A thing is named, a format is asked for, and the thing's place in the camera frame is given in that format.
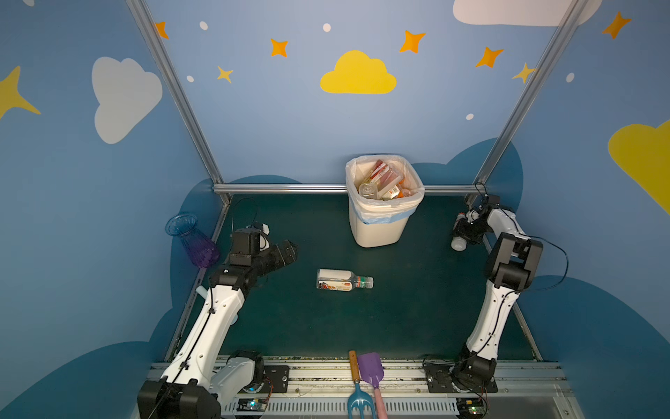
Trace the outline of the clear bottle white orange label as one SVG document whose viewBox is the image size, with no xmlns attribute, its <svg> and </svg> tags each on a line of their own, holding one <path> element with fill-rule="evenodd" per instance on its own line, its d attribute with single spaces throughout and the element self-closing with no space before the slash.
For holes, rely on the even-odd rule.
<svg viewBox="0 0 670 419">
<path fill-rule="evenodd" d="M 350 292 L 354 289 L 373 289 L 374 279 L 351 271 L 319 269 L 316 287 L 320 290 Z"/>
</svg>

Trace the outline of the white bottle red label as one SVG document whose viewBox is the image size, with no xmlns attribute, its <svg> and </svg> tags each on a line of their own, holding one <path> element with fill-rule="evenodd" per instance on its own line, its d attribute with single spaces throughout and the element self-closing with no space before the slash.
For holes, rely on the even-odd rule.
<svg viewBox="0 0 670 419">
<path fill-rule="evenodd" d="M 454 228 L 452 230 L 451 248 L 454 251 L 464 251 L 468 246 L 468 241 L 464 237 L 463 229 L 467 228 L 468 220 L 465 213 L 459 213 L 456 217 Z"/>
</svg>

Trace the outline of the gold red label tea bottle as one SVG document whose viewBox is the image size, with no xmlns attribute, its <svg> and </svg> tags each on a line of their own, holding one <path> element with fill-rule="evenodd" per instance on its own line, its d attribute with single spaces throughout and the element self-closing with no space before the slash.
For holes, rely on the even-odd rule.
<svg viewBox="0 0 670 419">
<path fill-rule="evenodd" d="M 368 178 L 377 187 L 377 197 L 381 198 L 397 186 L 404 179 L 404 175 L 390 163 L 378 160 Z"/>
</svg>

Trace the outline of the clear square bottle green cap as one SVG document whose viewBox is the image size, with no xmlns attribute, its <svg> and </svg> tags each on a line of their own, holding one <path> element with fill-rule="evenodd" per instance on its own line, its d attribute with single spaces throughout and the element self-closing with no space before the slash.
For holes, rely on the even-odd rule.
<svg viewBox="0 0 670 419">
<path fill-rule="evenodd" d="M 373 179 L 366 179 L 359 185 L 359 195 L 365 199 L 379 199 L 379 182 Z"/>
</svg>

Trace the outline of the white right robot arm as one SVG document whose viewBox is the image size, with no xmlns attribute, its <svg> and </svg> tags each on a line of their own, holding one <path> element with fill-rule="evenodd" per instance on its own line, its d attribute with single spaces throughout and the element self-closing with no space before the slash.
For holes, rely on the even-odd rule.
<svg viewBox="0 0 670 419">
<path fill-rule="evenodd" d="M 500 197 L 485 193 L 476 207 L 457 216 L 451 248 L 464 251 L 470 244 L 480 244 L 488 233 L 495 235 L 496 242 L 484 267 L 483 305 L 450 371 L 452 385 L 460 392 L 485 389 L 492 382 L 509 313 L 520 294 L 530 288 L 544 249 L 523 231 L 516 214 L 500 204 Z"/>
</svg>

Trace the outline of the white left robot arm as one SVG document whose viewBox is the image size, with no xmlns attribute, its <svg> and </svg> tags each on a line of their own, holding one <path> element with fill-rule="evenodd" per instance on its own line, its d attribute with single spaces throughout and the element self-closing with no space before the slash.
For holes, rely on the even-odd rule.
<svg viewBox="0 0 670 419">
<path fill-rule="evenodd" d="M 232 251 L 210 280 L 195 325 L 158 381 L 146 381 L 137 396 L 141 418 L 219 418 L 245 387 L 263 381 L 262 357 L 241 352 L 214 371 L 223 341 L 260 277 L 294 263 L 298 246 L 289 240 L 261 251 Z"/>
</svg>

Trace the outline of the white ribbed trash bin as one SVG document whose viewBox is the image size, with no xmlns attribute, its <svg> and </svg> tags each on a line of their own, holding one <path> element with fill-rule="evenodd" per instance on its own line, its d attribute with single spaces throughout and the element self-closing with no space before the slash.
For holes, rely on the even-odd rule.
<svg viewBox="0 0 670 419">
<path fill-rule="evenodd" d="M 349 203 L 349 222 L 355 242 L 363 248 L 373 248 L 397 243 L 415 209 L 390 218 L 390 223 L 364 223 Z"/>
</svg>

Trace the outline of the white bin liner bag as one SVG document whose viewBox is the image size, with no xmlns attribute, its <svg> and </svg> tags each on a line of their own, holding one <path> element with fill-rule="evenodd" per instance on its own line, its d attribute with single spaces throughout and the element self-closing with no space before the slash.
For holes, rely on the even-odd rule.
<svg viewBox="0 0 670 419">
<path fill-rule="evenodd" d="M 368 183 L 379 162 L 389 167 L 388 180 L 373 180 L 377 184 L 377 199 L 363 197 L 361 184 Z M 345 185 L 354 214 L 366 225 L 394 223 L 411 216 L 425 197 L 425 187 L 407 159 L 399 155 L 363 155 L 347 162 Z"/>
</svg>

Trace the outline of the purple plastic vase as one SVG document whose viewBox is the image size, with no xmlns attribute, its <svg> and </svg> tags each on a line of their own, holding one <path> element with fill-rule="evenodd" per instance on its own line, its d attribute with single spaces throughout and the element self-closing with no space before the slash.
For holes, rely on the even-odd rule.
<svg viewBox="0 0 670 419">
<path fill-rule="evenodd" d="M 201 269 L 208 269 L 218 262 L 221 254 L 216 244 L 198 228 L 194 214 L 173 216 L 166 223 L 165 231 L 176 237 L 186 251 L 190 262 Z"/>
</svg>

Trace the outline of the light blue toy trowel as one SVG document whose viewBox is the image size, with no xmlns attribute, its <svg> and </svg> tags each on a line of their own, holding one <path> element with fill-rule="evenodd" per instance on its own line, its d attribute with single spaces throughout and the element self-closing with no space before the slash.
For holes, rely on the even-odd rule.
<svg viewBox="0 0 670 419">
<path fill-rule="evenodd" d="M 207 300 L 209 291 L 205 287 L 198 286 L 195 290 L 200 297 L 202 297 L 204 300 Z"/>
</svg>

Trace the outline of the left green circuit board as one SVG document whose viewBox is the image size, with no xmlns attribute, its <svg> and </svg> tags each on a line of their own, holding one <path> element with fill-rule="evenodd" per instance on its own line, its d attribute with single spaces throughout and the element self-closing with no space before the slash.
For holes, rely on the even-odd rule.
<svg viewBox="0 0 670 419">
<path fill-rule="evenodd" d="M 240 398 L 237 402 L 237 413 L 263 413 L 267 410 L 268 405 L 269 401 L 266 399 Z"/>
</svg>

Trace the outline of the green circuit board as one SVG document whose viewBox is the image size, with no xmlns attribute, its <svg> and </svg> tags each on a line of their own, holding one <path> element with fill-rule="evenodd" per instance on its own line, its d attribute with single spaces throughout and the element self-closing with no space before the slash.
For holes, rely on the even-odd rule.
<svg viewBox="0 0 670 419">
<path fill-rule="evenodd" d="M 487 415 L 488 403 L 481 398 L 459 398 L 456 400 L 459 419 L 479 419 Z"/>
<path fill-rule="evenodd" d="M 266 399 L 240 398 L 237 402 L 237 413 L 263 413 L 267 410 L 268 405 L 269 401 Z"/>
</svg>

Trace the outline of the purple toy shovel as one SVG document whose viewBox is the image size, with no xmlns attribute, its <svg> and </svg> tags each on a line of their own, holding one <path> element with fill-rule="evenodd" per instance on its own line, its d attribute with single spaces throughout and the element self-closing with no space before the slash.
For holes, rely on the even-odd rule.
<svg viewBox="0 0 670 419">
<path fill-rule="evenodd" d="M 359 373 L 364 382 L 373 387 L 374 402 L 378 419 L 388 419 L 380 383 L 384 379 L 384 369 L 378 353 L 358 355 Z"/>
</svg>

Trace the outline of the blue toy garden fork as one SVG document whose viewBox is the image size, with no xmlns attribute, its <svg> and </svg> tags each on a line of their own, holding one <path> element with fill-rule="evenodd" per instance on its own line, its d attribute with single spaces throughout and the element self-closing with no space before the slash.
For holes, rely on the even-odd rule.
<svg viewBox="0 0 670 419">
<path fill-rule="evenodd" d="M 360 386 L 360 373 L 357 353 L 355 350 L 350 350 L 348 353 L 349 365 L 352 374 L 352 382 L 354 384 L 354 391 L 347 400 L 347 413 L 349 419 L 354 419 L 354 413 L 358 412 L 361 418 L 366 418 L 366 412 L 370 412 L 370 417 L 377 419 L 377 412 L 374 405 L 373 398 L 370 394 L 364 392 Z"/>
</svg>

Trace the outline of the right green circuit board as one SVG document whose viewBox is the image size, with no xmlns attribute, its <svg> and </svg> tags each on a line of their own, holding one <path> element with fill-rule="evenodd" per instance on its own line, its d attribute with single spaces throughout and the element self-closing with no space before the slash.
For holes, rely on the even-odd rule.
<svg viewBox="0 0 670 419">
<path fill-rule="evenodd" d="M 456 400 L 459 419 L 479 419 L 487 415 L 488 403 L 481 398 L 459 398 Z"/>
</svg>

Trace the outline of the aluminium frame back rail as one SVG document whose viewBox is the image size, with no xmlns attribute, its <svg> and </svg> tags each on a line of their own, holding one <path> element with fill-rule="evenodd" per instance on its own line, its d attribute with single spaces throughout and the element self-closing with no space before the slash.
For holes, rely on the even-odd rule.
<svg viewBox="0 0 670 419">
<path fill-rule="evenodd" d="M 426 185 L 427 195 L 465 196 L 484 193 L 484 187 L 475 184 L 466 185 Z M 215 183 L 213 191 L 217 194 L 300 194 L 300 195 L 345 195 L 344 184 L 264 184 L 264 183 Z"/>
</svg>

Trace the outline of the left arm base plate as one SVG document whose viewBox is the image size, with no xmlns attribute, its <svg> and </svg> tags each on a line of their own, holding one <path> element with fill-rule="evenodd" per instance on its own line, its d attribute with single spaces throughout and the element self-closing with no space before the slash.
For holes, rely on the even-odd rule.
<svg viewBox="0 0 670 419">
<path fill-rule="evenodd" d="M 263 384 L 258 393 L 285 394 L 288 391 L 290 367 L 288 365 L 266 365 L 263 368 Z"/>
</svg>

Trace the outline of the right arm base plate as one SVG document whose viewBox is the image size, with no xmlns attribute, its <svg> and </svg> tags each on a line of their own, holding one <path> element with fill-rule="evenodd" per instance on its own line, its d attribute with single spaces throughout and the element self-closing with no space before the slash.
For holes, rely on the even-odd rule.
<svg viewBox="0 0 670 419">
<path fill-rule="evenodd" d="M 493 376 L 486 377 L 475 372 L 453 372 L 452 364 L 427 363 L 422 367 L 429 392 L 433 393 L 497 393 L 498 386 Z"/>
</svg>

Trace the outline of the aluminium frame left post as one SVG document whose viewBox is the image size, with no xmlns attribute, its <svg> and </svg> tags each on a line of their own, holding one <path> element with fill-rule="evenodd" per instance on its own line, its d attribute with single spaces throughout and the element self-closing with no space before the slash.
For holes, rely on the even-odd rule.
<svg viewBox="0 0 670 419">
<path fill-rule="evenodd" d="M 155 26 L 155 21 L 153 20 L 147 2 L 141 0 L 127 0 L 126 4 L 134 17 L 134 21 L 136 22 L 152 57 L 154 58 L 155 64 L 161 72 L 163 81 L 165 82 L 167 89 L 169 89 L 174 104 L 183 119 L 188 134 L 195 145 L 198 155 L 200 155 L 209 178 L 215 186 L 219 183 L 224 183 L 221 172 L 209 147 L 209 143 L 195 117 L 195 113 L 188 101 L 183 85 L 176 74 L 176 70 L 174 69 L 167 49 L 162 42 L 162 37 L 159 35 Z"/>
</svg>

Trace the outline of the aluminium frame post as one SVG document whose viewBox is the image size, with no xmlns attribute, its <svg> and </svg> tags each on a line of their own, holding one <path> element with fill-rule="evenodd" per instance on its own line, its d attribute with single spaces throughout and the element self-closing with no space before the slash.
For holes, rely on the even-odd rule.
<svg viewBox="0 0 670 419">
<path fill-rule="evenodd" d="M 209 143 L 195 117 L 195 113 L 188 101 L 183 85 L 176 74 L 176 70 L 174 69 L 167 49 L 162 42 L 162 37 L 159 35 L 155 26 L 155 21 L 153 20 L 147 2 L 141 0 L 127 0 L 126 4 L 134 17 L 134 21 L 136 22 L 152 57 L 154 58 L 155 64 L 161 72 L 163 81 L 165 82 L 167 89 L 169 89 L 174 104 L 183 119 L 188 134 L 195 145 L 198 155 L 200 155 L 209 178 L 215 186 L 219 183 L 224 183 L 221 172 L 209 147 Z"/>
<path fill-rule="evenodd" d="M 569 3 L 565 15 L 559 22 L 558 28 L 554 31 L 550 42 L 537 62 L 537 70 L 532 73 L 531 81 L 526 83 L 526 87 L 523 89 L 511 116 L 504 125 L 501 134 L 497 137 L 482 167 L 477 172 L 473 181 L 473 189 L 465 196 L 465 203 L 469 208 L 476 202 L 478 196 L 477 188 L 485 186 L 490 179 L 505 150 L 509 147 L 516 132 L 521 127 L 523 119 L 541 92 L 544 83 L 548 80 L 565 48 L 569 45 L 575 31 L 579 27 L 579 19 L 588 3 L 586 0 L 575 0 Z"/>
</svg>

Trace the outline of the aluminium frame right post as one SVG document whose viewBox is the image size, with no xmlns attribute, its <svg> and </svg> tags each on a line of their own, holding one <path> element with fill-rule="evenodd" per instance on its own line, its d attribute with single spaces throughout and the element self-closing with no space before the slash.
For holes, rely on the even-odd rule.
<svg viewBox="0 0 670 419">
<path fill-rule="evenodd" d="M 537 62 L 537 70 L 532 73 L 531 81 L 526 83 L 526 87 L 523 89 L 511 116 L 504 125 L 501 134 L 497 137 L 482 167 L 477 172 L 473 181 L 473 189 L 465 196 L 465 203 L 469 208 L 476 202 L 478 196 L 477 188 L 485 186 L 490 179 L 505 150 L 509 147 L 516 132 L 521 127 L 523 119 L 541 92 L 544 83 L 548 80 L 565 48 L 569 45 L 575 31 L 579 27 L 579 19 L 588 3 L 586 0 L 575 0 L 569 3 L 565 15 L 559 22 L 558 28 L 554 31 L 550 42 Z"/>
</svg>

